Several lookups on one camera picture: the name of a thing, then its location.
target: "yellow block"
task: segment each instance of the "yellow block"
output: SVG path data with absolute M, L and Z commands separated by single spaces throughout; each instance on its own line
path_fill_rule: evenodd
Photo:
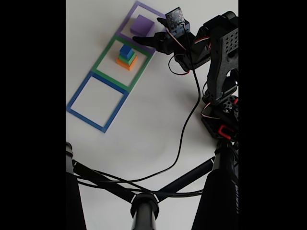
M 137 59 L 138 59 L 138 56 L 136 55 L 135 59 L 131 62 L 130 66 L 128 64 L 126 64 L 125 62 L 122 62 L 119 58 L 117 58 L 116 63 L 130 71 L 130 70 L 132 70 L 133 66 L 135 65 Z

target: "stacked blocks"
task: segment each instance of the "stacked blocks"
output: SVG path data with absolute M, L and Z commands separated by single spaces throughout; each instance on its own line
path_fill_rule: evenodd
M 133 52 L 132 48 L 128 45 L 123 45 L 119 51 L 119 56 L 116 63 L 127 70 L 131 70 L 135 65 L 138 56 Z
M 130 27 L 131 33 L 139 37 L 147 37 L 153 29 L 154 22 L 142 15 L 139 15 L 132 27 Z

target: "green square outline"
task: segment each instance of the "green square outline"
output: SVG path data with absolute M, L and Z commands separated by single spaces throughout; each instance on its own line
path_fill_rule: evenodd
M 118 40 L 119 42 L 121 42 L 123 44 L 126 44 L 126 45 L 130 46 L 131 48 L 133 48 L 133 49 L 139 51 L 140 53 L 144 54 L 145 56 L 147 56 L 147 59 L 145 60 L 145 62 L 143 63 L 143 65 L 141 66 L 141 68 L 137 72 L 137 74 L 134 76 L 134 78 L 133 78 L 133 80 L 132 80 L 132 82 L 130 83 L 129 86 L 126 86 L 123 83 L 120 83 L 119 81 L 113 79 L 112 77 L 110 77 L 110 76 L 104 74 L 103 72 L 100 72 L 99 70 L 97 70 L 98 65 L 100 64 L 102 59 L 106 56 L 106 54 L 108 53 L 109 49 L 112 47 L 113 43 L 115 42 L 115 40 Z M 102 78 L 104 78 L 104 79 L 106 79 L 106 80 L 116 84 L 118 87 L 122 88 L 123 90 L 126 90 L 127 92 L 131 92 L 131 90 L 135 86 L 136 82 L 139 80 L 140 76 L 144 72 L 146 66 L 148 65 L 148 63 L 149 63 L 149 61 L 151 60 L 152 57 L 153 57 L 153 54 L 150 54 L 149 52 L 147 52 L 147 51 L 137 47 L 136 45 L 134 45 L 133 43 L 123 39 L 122 37 L 114 35 L 112 37 L 112 39 L 110 40 L 110 42 L 108 43 L 108 45 L 106 46 L 106 48 L 104 49 L 104 51 L 102 52 L 102 54 L 100 55 L 100 57 L 98 58 L 98 60 L 93 65 L 91 71 L 96 73 L 100 77 L 102 77 Z

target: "blue block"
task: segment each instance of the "blue block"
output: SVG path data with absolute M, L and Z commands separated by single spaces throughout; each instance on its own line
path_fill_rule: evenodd
M 126 59 L 130 59 L 133 54 L 132 48 L 128 45 L 123 45 L 119 52 Z

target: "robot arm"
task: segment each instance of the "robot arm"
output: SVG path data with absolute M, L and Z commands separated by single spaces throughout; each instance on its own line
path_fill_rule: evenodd
M 210 103 L 210 116 L 220 119 L 203 117 L 202 122 L 214 139 L 238 141 L 239 105 L 238 98 L 232 94 L 239 83 L 239 18 L 231 11 L 218 15 L 206 22 L 195 36 L 190 32 L 190 24 L 183 18 L 179 7 L 165 16 L 166 19 L 157 20 L 166 32 L 156 33 L 153 37 L 133 37 L 133 40 L 167 55 L 174 53 L 175 61 L 185 72 L 192 69 L 186 50 L 188 43 L 191 44 L 191 59 L 195 69 L 210 60 L 208 89 L 203 101 Z

